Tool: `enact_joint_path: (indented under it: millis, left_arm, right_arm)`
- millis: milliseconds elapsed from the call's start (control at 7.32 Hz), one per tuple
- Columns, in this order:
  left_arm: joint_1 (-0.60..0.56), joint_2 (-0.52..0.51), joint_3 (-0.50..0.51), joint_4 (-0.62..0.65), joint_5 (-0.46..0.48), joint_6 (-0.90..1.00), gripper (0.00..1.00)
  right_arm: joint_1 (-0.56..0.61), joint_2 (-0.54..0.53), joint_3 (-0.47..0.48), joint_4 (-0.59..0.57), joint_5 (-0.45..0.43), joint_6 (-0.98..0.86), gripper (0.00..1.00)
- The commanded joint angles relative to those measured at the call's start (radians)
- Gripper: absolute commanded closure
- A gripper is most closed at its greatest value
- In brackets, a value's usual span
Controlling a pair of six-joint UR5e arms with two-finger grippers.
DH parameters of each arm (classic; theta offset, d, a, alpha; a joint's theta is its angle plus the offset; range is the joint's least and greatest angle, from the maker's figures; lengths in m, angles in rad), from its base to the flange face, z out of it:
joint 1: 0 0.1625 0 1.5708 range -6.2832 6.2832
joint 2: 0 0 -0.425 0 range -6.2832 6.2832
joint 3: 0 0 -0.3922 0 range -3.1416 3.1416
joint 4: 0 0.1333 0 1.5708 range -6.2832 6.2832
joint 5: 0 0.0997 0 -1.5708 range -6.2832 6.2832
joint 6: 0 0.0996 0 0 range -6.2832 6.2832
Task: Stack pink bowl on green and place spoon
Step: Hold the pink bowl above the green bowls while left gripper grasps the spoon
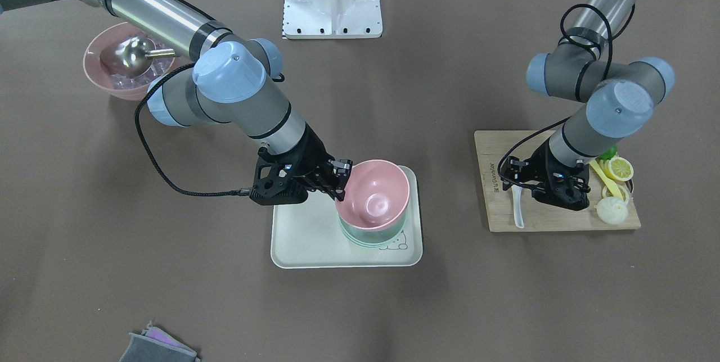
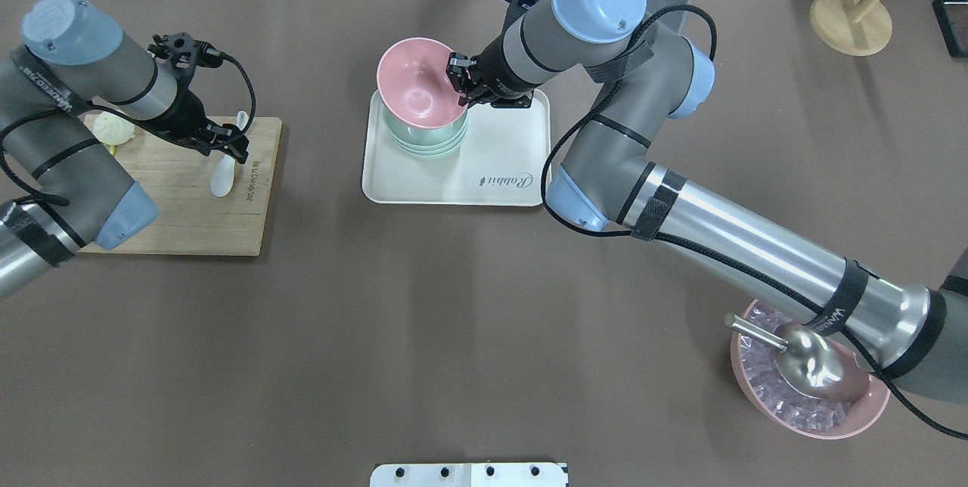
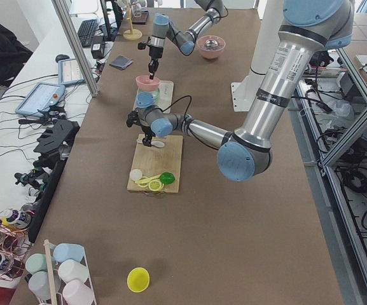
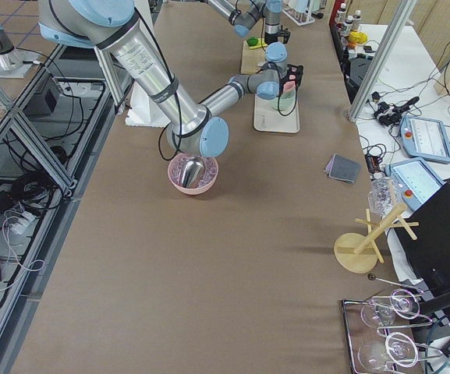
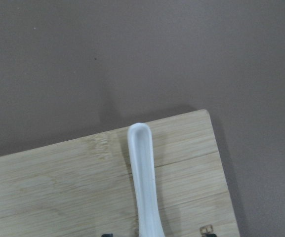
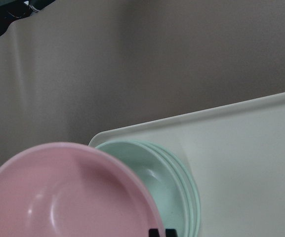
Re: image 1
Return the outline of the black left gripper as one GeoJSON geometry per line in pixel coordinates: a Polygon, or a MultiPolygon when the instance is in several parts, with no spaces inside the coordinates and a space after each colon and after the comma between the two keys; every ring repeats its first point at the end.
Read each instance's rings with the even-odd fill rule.
{"type": "Polygon", "coordinates": [[[587,198],[591,191],[590,174],[586,165],[566,166],[559,162],[551,153],[548,141],[524,161],[515,156],[504,156],[497,173],[504,190],[512,185],[527,188],[540,203],[573,211],[581,211],[590,205],[587,198]]]}

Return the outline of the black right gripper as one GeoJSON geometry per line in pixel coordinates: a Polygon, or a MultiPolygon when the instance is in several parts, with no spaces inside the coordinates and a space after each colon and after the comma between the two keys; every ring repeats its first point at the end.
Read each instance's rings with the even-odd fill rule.
{"type": "Polygon", "coordinates": [[[259,149],[250,199],[263,206],[299,204],[307,200],[309,191],[321,191],[342,202],[352,167],[352,160],[335,160],[306,125],[290,151],[271,155],[267,149],[259,149]]]}

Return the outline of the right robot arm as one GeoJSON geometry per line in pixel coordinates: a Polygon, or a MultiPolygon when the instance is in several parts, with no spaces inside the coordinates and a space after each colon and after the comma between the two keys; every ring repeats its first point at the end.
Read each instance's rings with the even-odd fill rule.
{"type": "MultiPolygon", "coordinates": [[[[61,0],[1,0],[2,11],[61,0]]],[[[236,124],[259,146],[250,188],[224,191],[260,205],[303,203],[311,191],[345,198],[350,160],[330,155],[278,88],[281,55],[266,39],[246,41],[184,0],[78,0],[105,9],[190,60],[151,83],[137,106],[179,127],[236,124]]]]}

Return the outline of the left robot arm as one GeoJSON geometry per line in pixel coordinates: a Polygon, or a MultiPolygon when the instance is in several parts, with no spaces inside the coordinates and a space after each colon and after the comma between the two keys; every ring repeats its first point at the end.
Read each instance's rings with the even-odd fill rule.
{"type": "Polygon", "coordinates": [[[676,82],[673,68],[657,57],[628,64],[601,61],[614,54],[622,22],[637,0],[588,0],[574,6],[579,15],[562,29],[555,51],[530,61],[525,80],[530,90],[583,106],[553,124],[555,132],[521,160],[506,153],[497,165],[502,189],[519,186],[540,202],[573,211],[587,208],[589,163],[637,132],[668,97],[676,82]]]}

